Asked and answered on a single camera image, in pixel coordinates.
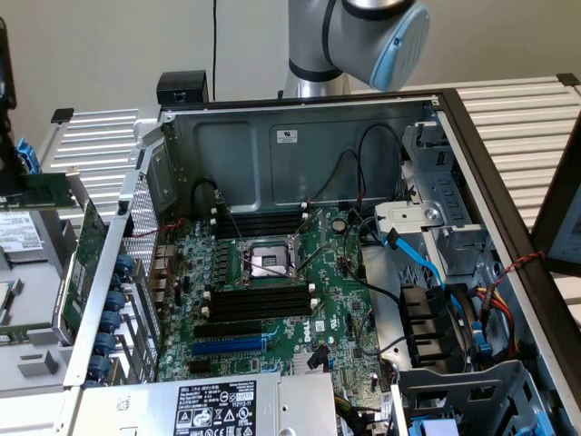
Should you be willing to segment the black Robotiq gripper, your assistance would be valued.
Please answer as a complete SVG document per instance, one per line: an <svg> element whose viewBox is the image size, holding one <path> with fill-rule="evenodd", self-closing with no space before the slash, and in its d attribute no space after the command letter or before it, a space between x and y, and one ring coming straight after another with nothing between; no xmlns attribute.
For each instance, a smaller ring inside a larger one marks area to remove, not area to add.
<svg viewBox="0 0 581 436"><path fill-rule="evenodd" d="M7 26L1 18L1 196L13 197L25 189L25 168L15 148L9 112L16 108L15 80Z"/></svg>

